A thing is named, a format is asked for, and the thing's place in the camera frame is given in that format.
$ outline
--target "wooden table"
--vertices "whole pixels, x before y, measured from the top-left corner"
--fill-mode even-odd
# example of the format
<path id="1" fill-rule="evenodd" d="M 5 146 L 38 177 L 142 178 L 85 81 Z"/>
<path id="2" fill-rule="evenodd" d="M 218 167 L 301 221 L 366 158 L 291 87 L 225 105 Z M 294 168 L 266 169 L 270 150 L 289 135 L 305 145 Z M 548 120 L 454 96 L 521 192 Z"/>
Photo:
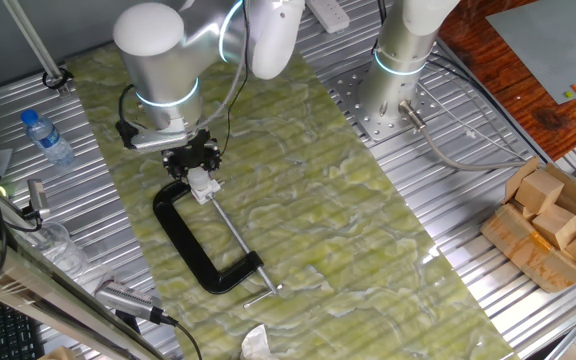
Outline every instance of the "wooden table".
<path id="1" fill-rule="evenodd" d="M 440 37 L 557 160 L 576 147 L 576 99 L 557 105 L 486 16 L 532 0 L 462 0 L 448 16 Z"/>

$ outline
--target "blue bottle cap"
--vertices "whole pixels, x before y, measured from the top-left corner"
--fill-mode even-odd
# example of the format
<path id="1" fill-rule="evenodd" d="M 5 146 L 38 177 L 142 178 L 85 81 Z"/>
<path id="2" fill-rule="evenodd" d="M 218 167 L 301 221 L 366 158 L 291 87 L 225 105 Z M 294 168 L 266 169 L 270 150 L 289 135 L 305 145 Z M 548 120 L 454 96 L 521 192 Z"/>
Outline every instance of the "blue bottle cap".
<path id="1" fill-rule="evenodd" d="M 26 125 L 32 125 L 37 122 L 39 115 L 35 110 L 29 109 L 21 113 L 21 121 Z"/>

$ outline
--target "green marbled mat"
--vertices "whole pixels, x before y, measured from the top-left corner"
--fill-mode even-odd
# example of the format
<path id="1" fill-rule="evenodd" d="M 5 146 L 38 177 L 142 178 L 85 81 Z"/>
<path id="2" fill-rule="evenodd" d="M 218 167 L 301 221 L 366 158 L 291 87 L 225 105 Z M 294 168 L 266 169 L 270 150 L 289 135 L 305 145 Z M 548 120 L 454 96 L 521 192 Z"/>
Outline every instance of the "green marbled mat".
<path id="1" fill-rule="evenodd" d="M 299 55 L 278 78 L 249 80 L 215 174 L 226 182 L 217 195 L 222 207 L 284 284 L 281 297 L 248 310 L 242 304 L 266 290 L 261 278 L 207 293 L 153 215 L 154 195 L 172 179 L 161 155 L 124 150 L 115 132 L 117 98 L 129 82 L 117 50 L 96 50 L 68 67 L 164 307 L 205 359 L 238 359 L 244 336 L 260 323 L 281 359 L 514 356 Z M 205 114 L 224 98 L 234 70 L 217 64 L 201 76 Z M 223 144 L 225 117 L 210 129 Z M 218 268 L 242 256 L 211 204 L 188 196 L 176 205 Z M 186 337 L 177 338 L 196 358 Z"/>

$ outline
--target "power strip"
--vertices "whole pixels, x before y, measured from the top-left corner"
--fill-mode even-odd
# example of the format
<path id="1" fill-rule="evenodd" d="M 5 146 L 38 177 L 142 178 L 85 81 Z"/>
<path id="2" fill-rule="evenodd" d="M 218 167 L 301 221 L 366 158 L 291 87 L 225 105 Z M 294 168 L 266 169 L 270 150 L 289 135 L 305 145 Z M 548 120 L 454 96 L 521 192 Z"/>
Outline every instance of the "power strip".
<path id="1" fill-rule="evenodd" d="M 336 0 L 306 0 L 306 4 L 326 32 L 332 34 L 350 25 L 350 18 Z"/>

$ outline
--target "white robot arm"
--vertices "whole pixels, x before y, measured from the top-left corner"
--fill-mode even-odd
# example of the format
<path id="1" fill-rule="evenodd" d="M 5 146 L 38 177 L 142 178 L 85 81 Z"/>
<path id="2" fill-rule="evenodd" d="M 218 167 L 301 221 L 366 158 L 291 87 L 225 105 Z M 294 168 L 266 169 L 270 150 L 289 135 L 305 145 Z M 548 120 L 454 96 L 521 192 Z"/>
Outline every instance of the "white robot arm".
<path id="1" fill-rule="evenodd" d="M 133 138 L 152 152 L 184 145 L 201 121 L 198 76 L 211 64 L 239 63 L 245 39 L 243 0 L 198 0 L 180 13 L 158 3 L 126 10 L 113 37 L 149 119 L 158 132 Z M 271 79 L 292 55 L 304 0 L 246 0 L 252 73 Z"/>

